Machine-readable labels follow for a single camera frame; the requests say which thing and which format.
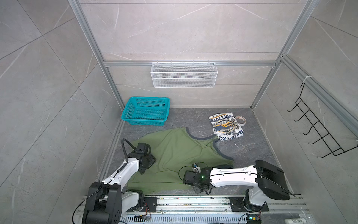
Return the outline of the green tank top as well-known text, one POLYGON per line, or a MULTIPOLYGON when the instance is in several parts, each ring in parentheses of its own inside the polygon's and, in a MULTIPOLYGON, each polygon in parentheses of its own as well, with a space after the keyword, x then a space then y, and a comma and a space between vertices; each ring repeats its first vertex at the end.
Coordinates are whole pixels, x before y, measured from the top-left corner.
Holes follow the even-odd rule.
POLYGON ((150 145, 151 153, 157 159, 144 174, 134 174, 129 180, 128 189, 141 190, 149 195, 162 191, 189 189, 180 177, 193 163, 207 164, 209 167, 233 165, 233 158, 221 153, 217 147, 218 137, 195 137, 188 128, 175 128, 149 133, 133 141, 150 145))

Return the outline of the white tank top navy trim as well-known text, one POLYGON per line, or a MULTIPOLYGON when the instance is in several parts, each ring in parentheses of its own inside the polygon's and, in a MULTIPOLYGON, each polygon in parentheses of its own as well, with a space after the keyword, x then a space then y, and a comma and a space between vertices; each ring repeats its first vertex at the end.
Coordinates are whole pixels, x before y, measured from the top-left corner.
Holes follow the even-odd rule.
POLYGON ((238 124, 232 113, 218 113, 209 117, 213 132, 219 141, 228 141, 242 137, 243 128, 238 124))

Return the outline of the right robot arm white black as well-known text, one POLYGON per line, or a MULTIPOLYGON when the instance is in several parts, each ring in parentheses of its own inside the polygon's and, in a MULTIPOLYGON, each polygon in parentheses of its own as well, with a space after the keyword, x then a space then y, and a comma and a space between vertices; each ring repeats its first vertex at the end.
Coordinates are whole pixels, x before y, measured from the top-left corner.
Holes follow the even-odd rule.
POLYGON ((192 186, 195 193, 210 194, 214 188, 224 186, 249 186, 242 200, 235 200, 247 212, 262 211, 268 199, 277 201, 290 200, 291 193, 286 184, 284 171, 263 160, 256 160, 254 165, 244 168, 233 168, 230 165, 201 168, 192 164, 180 177, 184 184, 192 186))

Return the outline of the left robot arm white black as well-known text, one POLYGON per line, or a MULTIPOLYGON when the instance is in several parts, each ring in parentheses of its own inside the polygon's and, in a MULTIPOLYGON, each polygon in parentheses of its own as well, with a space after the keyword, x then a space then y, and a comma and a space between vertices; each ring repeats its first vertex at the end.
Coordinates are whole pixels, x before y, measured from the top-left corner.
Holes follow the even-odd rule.
POLYGON ((125 160, 108 178, 94 182, 84 199, 83 224, 119 224, 122 213, 128 210, 141 211, 145 205, 141 190, 123 192, 134 174, 144 174, 157 160, 150 145, 139 143, 133 146, 127 139, 121 140, 125 160))

